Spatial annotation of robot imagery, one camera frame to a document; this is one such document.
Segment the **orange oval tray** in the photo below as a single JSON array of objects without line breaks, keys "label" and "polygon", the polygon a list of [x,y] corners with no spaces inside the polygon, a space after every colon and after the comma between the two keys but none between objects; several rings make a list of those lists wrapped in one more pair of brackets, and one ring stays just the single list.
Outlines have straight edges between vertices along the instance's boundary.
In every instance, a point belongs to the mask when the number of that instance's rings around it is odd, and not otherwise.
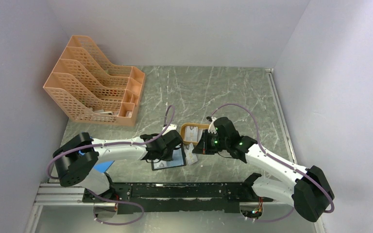
[{"label": "orange oval tray", "polygon": [[203,130],[208,130],[208,124],[198,124],[198,123],[185,123],[181,126],[180,135],[183,139],[184,144],[197,145],[200,141]]}]

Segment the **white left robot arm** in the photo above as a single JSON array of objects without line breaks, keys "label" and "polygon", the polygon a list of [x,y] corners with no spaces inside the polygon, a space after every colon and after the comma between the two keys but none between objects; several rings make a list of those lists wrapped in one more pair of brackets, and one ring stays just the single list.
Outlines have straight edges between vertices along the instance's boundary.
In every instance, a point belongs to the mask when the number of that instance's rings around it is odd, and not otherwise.
[{"label": "white left robot arm", "polygon": [[80,185],[108,202],[115,195],[113,182],[95,165],[117,160],[170,161],[182,142],[176,130],[124,140],[100,140],[80,133],[53,153],[57,179],[62,187]]}]

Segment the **black leather card holder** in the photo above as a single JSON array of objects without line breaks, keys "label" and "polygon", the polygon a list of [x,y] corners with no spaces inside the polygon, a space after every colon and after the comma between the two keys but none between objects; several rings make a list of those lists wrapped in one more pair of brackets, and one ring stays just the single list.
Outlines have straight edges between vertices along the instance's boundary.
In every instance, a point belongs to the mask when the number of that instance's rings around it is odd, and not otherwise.
[{"label": "black leather card holder", "polygon": [[[152,161],[152,164],[151,164],[152,171],[159,170],[159,169],[154,169],[153,167],[154,163],[157,163],[159,161],[161,160]],[[168,162],[168,167],[165,169],[186,166],[187,162],[186,162],[186,154],[185,154],[184,148],[183,147],[176,148],[172,153],[172,160],[167,161],[167,162]]]}]

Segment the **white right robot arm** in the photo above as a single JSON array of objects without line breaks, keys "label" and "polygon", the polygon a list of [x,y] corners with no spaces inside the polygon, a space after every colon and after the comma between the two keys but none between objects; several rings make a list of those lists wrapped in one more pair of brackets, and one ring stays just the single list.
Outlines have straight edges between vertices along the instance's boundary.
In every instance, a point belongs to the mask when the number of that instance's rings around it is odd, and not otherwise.
[{"label": "white right robot arm", "polygon": [[266,150],[255,139],[240,135],[227,117],[213,119],[193,149],[195,154],[206,155],[221,151],[274,177],[270,179],[259,175],[245,185],[242,193],[246,200],[265,197],[283,202],[310,222],[317,222],[333,204],[335,195],[322,169],[298,165]]}]

